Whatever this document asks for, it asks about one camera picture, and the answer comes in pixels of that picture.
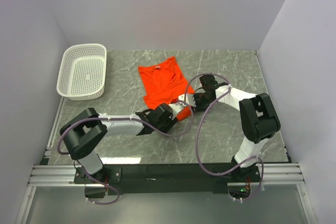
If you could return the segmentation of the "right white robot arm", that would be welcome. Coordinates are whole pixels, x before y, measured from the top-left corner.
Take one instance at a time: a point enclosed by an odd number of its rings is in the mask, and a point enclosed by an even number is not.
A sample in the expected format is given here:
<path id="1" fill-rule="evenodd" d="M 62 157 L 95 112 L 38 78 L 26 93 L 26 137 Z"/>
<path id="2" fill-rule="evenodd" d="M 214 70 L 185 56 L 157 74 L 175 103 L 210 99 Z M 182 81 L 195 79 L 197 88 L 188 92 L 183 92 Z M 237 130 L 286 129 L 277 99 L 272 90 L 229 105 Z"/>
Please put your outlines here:
<path id="1" fill-rule="evenodd" d="M 250 176 L 263 146 L 277 133 L 281 124 L 270 96 L 266 93 L 254 94 L 233 88 L 228 80 L 218 83 L 212 73 L 199 74 L 203 93 L 193 95 L 194 111 L 203 112 L 200 128 L 215 103 L 231 106 L 240 113 L 241 128 L 244 139 L 238 152 L 232 158 L 232 167 L 226 172 L 210 172 L 202 164 L 198 153 L 198 140 L 195 144 L 196 158 L 201 169 L 212 176 L 230 175 L 235 181 L 241 182 Z"/>

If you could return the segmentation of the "white perforated plastic basket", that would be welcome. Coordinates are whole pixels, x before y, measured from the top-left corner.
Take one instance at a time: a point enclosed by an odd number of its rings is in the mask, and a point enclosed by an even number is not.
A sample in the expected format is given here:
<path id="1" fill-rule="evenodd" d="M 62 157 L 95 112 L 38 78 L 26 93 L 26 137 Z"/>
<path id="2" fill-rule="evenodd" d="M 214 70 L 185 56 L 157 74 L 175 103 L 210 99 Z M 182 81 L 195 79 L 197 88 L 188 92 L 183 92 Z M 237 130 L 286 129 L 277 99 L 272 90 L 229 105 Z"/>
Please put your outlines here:
<path id="1" fill-rule="evenodd" d="M 80 44 L 63 54 L 57 92 L 74 101 L 93 100 L 104 93 L 107 50 L 101 44 Z"/>

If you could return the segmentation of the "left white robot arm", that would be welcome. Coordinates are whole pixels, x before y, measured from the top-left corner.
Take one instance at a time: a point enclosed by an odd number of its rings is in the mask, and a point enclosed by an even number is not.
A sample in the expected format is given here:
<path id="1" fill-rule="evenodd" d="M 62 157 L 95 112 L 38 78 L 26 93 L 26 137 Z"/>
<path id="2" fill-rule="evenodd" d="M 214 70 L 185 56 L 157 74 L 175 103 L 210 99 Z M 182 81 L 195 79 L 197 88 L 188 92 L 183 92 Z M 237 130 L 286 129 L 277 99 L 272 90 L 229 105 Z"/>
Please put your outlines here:
<path id="1" fill-rule="evenodd" d="M 149 135 L 153 131 L 164 134 L 178 122 L 177 115 L 183 110 L 178 103 L 162 103 L 153 109 L 147 109 L 131 115 L 104 116 L 94 108 L 88 108 L 65 124 L 60 133 L 58 152 L 69 154 L 71 159 L 81 165 L 78 174 L 86 176 L 91 182 L 108 180 L 100 157 L 95 152 L 99 142 L 112 135 Z"/>

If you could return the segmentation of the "orange t shirt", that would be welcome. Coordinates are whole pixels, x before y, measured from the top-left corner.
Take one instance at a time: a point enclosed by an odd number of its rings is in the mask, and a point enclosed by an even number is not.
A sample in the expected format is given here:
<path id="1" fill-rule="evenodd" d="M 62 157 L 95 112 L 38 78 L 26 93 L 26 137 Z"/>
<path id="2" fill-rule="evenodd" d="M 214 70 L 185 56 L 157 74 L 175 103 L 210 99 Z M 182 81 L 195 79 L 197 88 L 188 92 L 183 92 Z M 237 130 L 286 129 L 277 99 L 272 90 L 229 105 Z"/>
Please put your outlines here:
<path id="1" fill-rule="evenodd" d="M 139 66 L 138 72 L 146 91 L 143 100 L 149 109 L 162 103 L 170 104 L 185 92 L 195 92 L 192 86 L 188 86 L 174 56 L 157 65 Z"/>

